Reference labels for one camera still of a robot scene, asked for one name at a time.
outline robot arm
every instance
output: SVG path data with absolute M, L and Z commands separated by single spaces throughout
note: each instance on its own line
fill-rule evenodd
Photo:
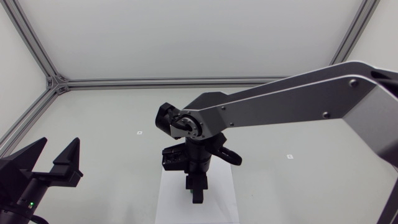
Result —
M 182 110 L 165 103 L 156 126 L 175 139 L 185 137 L 185 143 L 164 149 L 162 164 L 165 170 L 184 170 L 193 203 L 202 203 L 211 155 L 234 165 L 242 162 L 223 147 L 222 130 L 341 118 L 378 156 L 398 167 L 397 97 L 398 73 L 348 62 L 231 95 L 204 93 Z M 398 208 L 397 200 L 391 202 Z

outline white wall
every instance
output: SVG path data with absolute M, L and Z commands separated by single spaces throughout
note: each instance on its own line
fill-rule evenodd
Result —
M 44 74 L 0 6 L 0 136 L 44 91 Z
M 348 60 L 398 71 L 397 11 L 397 0 L 381 0 Z
M 329 65 L 362 0 L 20 0 L 71 79 L 296 75 Z

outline white paper sheet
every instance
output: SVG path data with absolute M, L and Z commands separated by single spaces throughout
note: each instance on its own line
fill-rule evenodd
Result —
M 212 156 L 203 204 L 193 204 L 183 171 L 162 171 L 156 224 L 239 224 L 231 165 Z

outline bolt head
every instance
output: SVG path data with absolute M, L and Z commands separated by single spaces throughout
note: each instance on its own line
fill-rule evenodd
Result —
M 358 86 L 358 84 L 359 84 L 359 82 L 355 79 L 355 78 L 353 78 L 352 80 L 350 80 L 349 82 L 348 82 L 348 84 L 351 86 L 351 87 L 357 87 Z
M 329 119 L 330 118 L 330 113 L 329 112 L 323 112 L 323 114 L 322 114 L 322 117 L 324 118 L 324 119 Z

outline white floor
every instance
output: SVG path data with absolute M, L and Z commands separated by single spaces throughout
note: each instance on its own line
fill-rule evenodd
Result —
M 36 215 L 57 224 L 154 223 L 162 149 L 182 141 L 158 130 L 155 115 L 166 101 L 182 109 L 206 91 L 218 90 L 61 95 L 18 149 L 47 137 L 34 169 L 47 172 L 60 151 L 79 137 L 84 177 L 77 188 L 49 188 Z M 397 178 L 340 119 L 224 133 L 225 146 L 243 158 L 240 167 L 232 167 L 241 223 L 376 223 Z

